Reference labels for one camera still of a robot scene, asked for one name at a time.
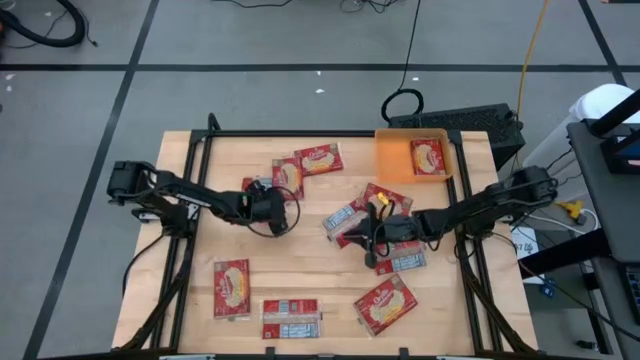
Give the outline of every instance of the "white cable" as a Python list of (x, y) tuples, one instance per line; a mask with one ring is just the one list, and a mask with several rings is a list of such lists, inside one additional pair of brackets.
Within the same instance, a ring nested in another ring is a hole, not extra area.
[(573, 227), (571, 227), (571, 226), (569, 226), (569, 225), (567, 225), (567, 224), (565, 224), (565, 223), (563, 223), (563, 222), (560, 222), (560, 221), (558, 221), (558, 220), (554, 220), (554, 219), (547, 219), (547, 218), (543, 218), (543, 217), (539, 217), (539, 216), (535, 216), (535, 215), (531, 215), (531, 214), (529, 214), (529, 215), (527, 215), (527, 216), (528, 216), (528, 217), (530, 217), (530, 218), (532, 218), (532, 219), (536, 219), (536, 220), (540, 220), (540, 221), (545, 221), (545, 222), (548, 222), (548, 223), (556, 224), (556, 225), (558, 225), (558, 226), (562, 226), (563, 228), (565, 228), (565, 229), (567, 229), (567, 230), (571, 230), (571, 231), (575, 232), (576, 234), (580, 234), (580, 235), (584, 235), (584, 234), (585, 234), (585, 232), (584, 232), (584, 231), (580, 231), (580, 230), (578, 230), (578, 229), (576, 229), (576, 228), (573, 228)]
[(591, 214), (591, 216), (593, 216), (593, 220), (595, 220), (595, 225), (593, 225), (593, 230), (597, 230), (598, 228), (600, 228), (600, 220), (598, 220), (598, 215), (596, 215), (596, 213), (593, 210), (589, 210), (589, 209), (582, 209), (580, 210), (581, 213), (587, 213), (587, 214)]

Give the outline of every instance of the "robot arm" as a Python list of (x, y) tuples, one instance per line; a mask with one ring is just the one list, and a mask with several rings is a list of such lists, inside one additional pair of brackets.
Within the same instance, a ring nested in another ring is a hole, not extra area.
[(253, 182), (247, 192), (217, 192), (177, 177), (170, 171), (156, 170), (147, 162), (117, 161), (113, 167), (107, 194), (111, 203), (135, 203), (141, 208), (132, 214), (143, 219), (145, 214), (160, 218), (169, 235), (184, 236), (188, 230), (189, 209), (173, 204), (173, 197), (189, 204), (208, 208), (222, 220), (235, 225), (268, 222), (274, 236), (287, 232), (284, 197), (278, 189), (265, 189)]
[(440, 240), (459, 225), (464, 226), (468, 235), (482, 236), (493, 230), (494, 223), (504, 216), (519, 218), (551, 204), (558, 195), (557, 184), (545, 169), (527, 167), (446, 209), (418, 210), (411, 216), (392, 215), (382, 220), (369, 203), (369, 216), (344, 237), (365, 249), (365, 264), (373, 268), (377, 244)]

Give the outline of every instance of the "wooden table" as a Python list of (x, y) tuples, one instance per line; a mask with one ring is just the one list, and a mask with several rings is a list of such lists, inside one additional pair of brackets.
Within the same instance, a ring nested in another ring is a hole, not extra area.
[[(157, 167), (183, 173), (189, 132), (166, 132)], [(474, 193), (497, 181), (486, 133), (463, 133), (464, 150)], [(181, 353), (378, 354), (397, 355), (407, 347), (413, 355), (473, 354), (460, 267), (453, 255), (454, 235), (447, 234), (437, 252), (427, 250), (427, 266), (400, 273), (419, 304), (378, 337), (370, 339), (358, 323), (352, 304), (387, 276), (376, 276), (363, 263), (363, 250), (349, 245), (340, 250), (323, 233), (321, 222), (355, 199), (368, 182), (376, 182), (373, 138), (215, 138), (206, 186), (218, 191), (240, 190), (245, 176), (269, 175), (271, 160), (290, 156), (295, 149), (340, 142), (345, 169), (304, 179), (305, 199), (298, 226), (278, 239), (259, 238), (246, 228), (231, 226), (203, 211), (184, 312)], [(196, 155), (199, 171), (200, 153)], [(460, 188), (455, 169), (458, 197)], [(381, 184), (414, 199), (413, 209), (449, 205), (444, 183)], [(504, 225), (496, 232), (510, 237)], [(157, 237), (160, 225), (142, 225), (136, 251)], [(142, 256), (129, 276), (114, 346), (128, 340), (158, 300), (169, 241)], [(520, 271), (513, 248), (498, 237), (484, 241), (494, 300), (511, 326), (537, 347)], [(213, 318), (213, 263), (217, 259), (250, 259), (249, 320), (229, 322)], [(317, 298), (324, 309), (319, 339), (262, 340), (260, 305), (265, 299)], [(484, 347), (489, 349), (486, 315), (478, 302)], [(168, 344), (173, 307), (167, 311), (163, 345)]]

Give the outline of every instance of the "orange bin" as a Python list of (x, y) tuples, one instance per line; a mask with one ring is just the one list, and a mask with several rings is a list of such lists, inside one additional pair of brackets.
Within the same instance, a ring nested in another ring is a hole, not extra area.
[[(411, 140), (437, 138), (442, 146), (445, 175), (416, 175), (411, 156)], [(418, 183), (445, 181), (452, 175), (449, 137), (443, 129), (376, 130), (376, 173), (384, 183)]]

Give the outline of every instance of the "red snack package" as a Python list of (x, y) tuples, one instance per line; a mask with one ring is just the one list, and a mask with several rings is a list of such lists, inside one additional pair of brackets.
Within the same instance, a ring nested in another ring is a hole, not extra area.
[(356, 211), (356, 202), (358, 199), (353, 200), (322, 222), (329, 240), (335, 242), (341, 249), (349, 245), (349, 241), (344, 239), (343, 234), (356, 227), (360, 220), (367, 216), (365, 211)]
[[(299, 158), (275, 159), (272, 161), (273, 186), (289, 189), (298, 200), (304, 198), (302, 187), (302, 165)], [(293, 200), (288, 191), (282, 190), (284, 198)]]
[(367, 184), (367, 187), (362, 194), (362, 198), (358, 199), (359, 201), (356, 202), (356, 210), (367, 211), (367, 202), (371, 202), (373, 203), (373, 205), (375, 205), (376, 210), (379, 212), (380, 209), (382, 209), (382, 207), (384, 206), (382, 201), (380, 201), (380, 199), (378, 198), (379, 193), (384, 194), (387, 199), (393, 200), (395, 202), (395, 210), (393, 212), (394, 214), (409, 215), (409, 210), (411, 210), (413, 199), (372, 183)]
[(293, 152), (293, 156), (300, 158), (303, 176), (323, 174), (344, 168), (338, 143), (296, 150)]
[(343, 234), (358, 226), (360, 221), (367, 217), (367, 201), (371, 201), (376, 206), (376, 212), (382, 209), (383, 204), (380, 199), (378, 199), (378, 193), (383, 193), (387, 199), (393, 200), (396, 203), (395, 214), (401, 213), (409, 215), (413, 199), (369, 183), (362, 196), (353, 200), (347, 206), (338, 210), (322, 222), (329, 240), (335, 242), (341, 249), (349, 245), (349, 241), (344, 239)]
[(445, 175), (445, 164), (440, 140), (416, 139), (411, 141), (413, 171), (416, 175)]
[[(384, 254), (387, 251), (384, 244), (379, 244), (377, 248), (378, 254)], [(376, 255), (378, 258), (375, 268), (376, 274), (383, 275), (426, 266), (427, 260), (423, 250), (424, 246), (421, 241), (390, 243), (387, 256)]]
[(262, 309), (263, 339), (320, 337), (318, 300), (265, 300)]
[(360, 320), (373, 336), (380, 334), (416, 305), (418, 300), (398, 275), (378, 285), (354, 303)]
[(249, 260), (215, 262), (213, 289), (214, 318), (249, 315)]

